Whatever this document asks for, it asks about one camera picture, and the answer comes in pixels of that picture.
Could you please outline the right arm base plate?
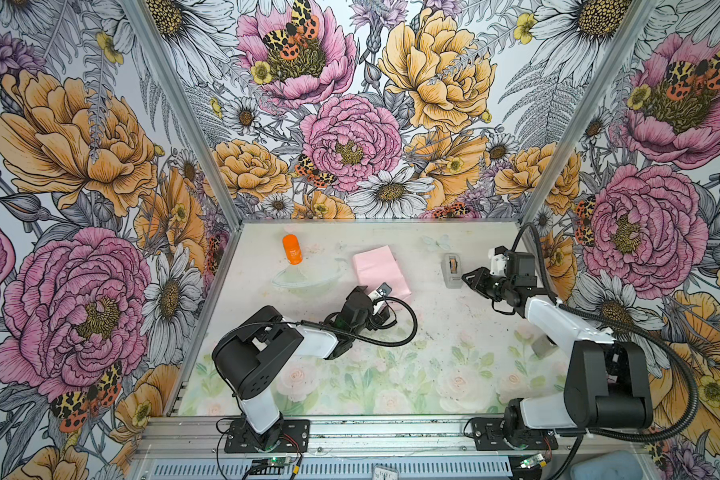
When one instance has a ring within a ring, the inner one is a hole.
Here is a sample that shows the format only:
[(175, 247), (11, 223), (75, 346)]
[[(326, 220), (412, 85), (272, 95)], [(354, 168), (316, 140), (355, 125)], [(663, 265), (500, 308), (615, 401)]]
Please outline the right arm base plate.
[(558, 441), (552, 431), (506, 427), (503, 418), (473, 417), (467, 421), (463, 434), (474, 442), (477, 451), (555, 451)]

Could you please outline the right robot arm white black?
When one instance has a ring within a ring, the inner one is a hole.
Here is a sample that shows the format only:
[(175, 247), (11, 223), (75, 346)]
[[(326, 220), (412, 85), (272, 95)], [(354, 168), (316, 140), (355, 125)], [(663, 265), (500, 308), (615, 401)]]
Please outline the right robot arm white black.
[(568, 355), (563, 390), (509, 402), (502, 437), (520, 448), (533, 436), (555, 432), (592, 433), (596, 429), (642, 429), (653, 422), (643, 350), (594, 328), (531, 285), (535, 277), (494, 275), (480, 267), (462, 281), (492, 303), (505, 302), (544, 333), (543, 339)]

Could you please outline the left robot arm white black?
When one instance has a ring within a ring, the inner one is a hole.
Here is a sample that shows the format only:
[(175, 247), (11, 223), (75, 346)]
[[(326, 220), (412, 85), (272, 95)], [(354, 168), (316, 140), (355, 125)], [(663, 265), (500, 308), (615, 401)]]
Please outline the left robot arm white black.
[(230, 421), (224, 451), (304, 451), (310, 422), (285, 419), (270, 385), (294, 356), (335, 360), (350, 351), (364, 331), (394, 326), (387, 303), (391, 293), (385, 283), (374, 290), (357, 286), (339, 312), (314, 326), (288, 320), (267, 305), (225, 334), (211, 358), (241, 415)]

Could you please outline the purple wrapping paper sheet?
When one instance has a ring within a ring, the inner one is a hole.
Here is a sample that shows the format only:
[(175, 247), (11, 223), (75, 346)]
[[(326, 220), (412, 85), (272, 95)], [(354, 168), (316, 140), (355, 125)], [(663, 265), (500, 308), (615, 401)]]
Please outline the purple wrapping paper sheet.
[(359, 285), (375, 290), (386, 283), (394, 297), (407, 300), (411, 296), (408, 282), (388, 245), (354, 255), (352, 265)]

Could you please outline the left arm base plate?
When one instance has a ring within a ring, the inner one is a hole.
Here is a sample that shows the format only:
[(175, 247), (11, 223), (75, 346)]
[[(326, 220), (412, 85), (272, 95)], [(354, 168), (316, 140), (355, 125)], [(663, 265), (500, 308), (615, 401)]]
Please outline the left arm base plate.
[(308, 449), (311, 422), (304, 419), (281, 419), (264, 433), (256, 433), (242, 416), (233, 417), (224, 433), (224, 452), (305, 453)]

